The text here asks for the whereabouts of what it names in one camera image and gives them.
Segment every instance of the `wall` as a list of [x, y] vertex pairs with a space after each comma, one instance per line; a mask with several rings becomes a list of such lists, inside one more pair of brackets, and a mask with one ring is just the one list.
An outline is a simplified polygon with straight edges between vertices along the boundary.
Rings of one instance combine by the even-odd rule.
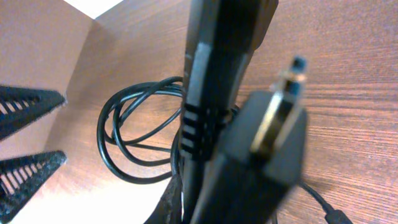
[[[91, 23], [62, 0], [0, 0], [0, 84], [65, 94]], [[43, 151], [56, 114], [0, 142], [0, 159]]]

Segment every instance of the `wooden table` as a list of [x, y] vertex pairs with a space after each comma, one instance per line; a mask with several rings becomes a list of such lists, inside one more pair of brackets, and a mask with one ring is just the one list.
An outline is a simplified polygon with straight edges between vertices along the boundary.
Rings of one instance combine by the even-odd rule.
[[[26, 206], [16, 222], [142, 223], [167, 182], [133, 185], [102, 163], [96, 123], [106, 100], [141, 82], [182, 75], [190, 1], [125, 0], [98, 18], [81, 52], [47, 149], [68, 163]], [[296, 54], [308, 60], [303, 103], [309, 112], [303, 176], [355, 223], [398, 222], [398, 3], [395, 1], [280, 0], [266, 38], [239, 90], [238, 104], [267, 90]], [[122, 128], [125, 139], [143, 135], [180, 104], [153, 96]], [[179, 121], [147, 142], [169, 147]], [[116, 147], [112, 157], [126, 172], [149, 177], [170, 170], [130, 164]], [[144, 159], [164, 152], [134, 149]], [[325, 223], [320, 206], [295, 189], [279, 209], [279, 223]]]

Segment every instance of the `cable connector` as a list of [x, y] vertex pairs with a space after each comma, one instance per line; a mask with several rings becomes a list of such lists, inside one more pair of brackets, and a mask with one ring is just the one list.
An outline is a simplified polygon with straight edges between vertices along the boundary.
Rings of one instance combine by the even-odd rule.
[[333, 210], [325, 215], [325, 220], [329, 224], [353, 224], [351, 220], [341, 210]]

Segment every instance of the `black device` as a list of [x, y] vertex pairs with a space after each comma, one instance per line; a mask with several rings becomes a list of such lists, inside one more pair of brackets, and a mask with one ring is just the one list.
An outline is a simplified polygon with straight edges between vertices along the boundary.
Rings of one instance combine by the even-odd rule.
[[[246, 67], [271, 23], [276, 0], [193, 0], [184, 76], [121, 90], [104, 105], [97, 128], [105, 164], [121, 179], [151, 184], [172, 177], [146, 223], [274, 223], [276, 209], [299, 184], [326, 211], [328, 223], [351, 223], [300, 180], [307, 114], [300, 106], [305, 60], [297, 57], [280, 74], [273, 91], [253, 93], [243, 108], [234, 105]], [[183, 86], [175, 84], [183, 81]], [[127, 117], [152, 94], [182, 97], [182, 106], [150, 133], [121, 138]], [[123, 112], [128, 100], [134, 100]], [[113, 132], [105, 121], [113, 113]], [[171, 149], [140, 144], [181, 114]], [[171, 163], [171, 172], [138, 178], [115, 166], [106, 143], [116, 144], [142, 166]], [[143, 161], [127, 146], [170, 152], [170, 160]]]

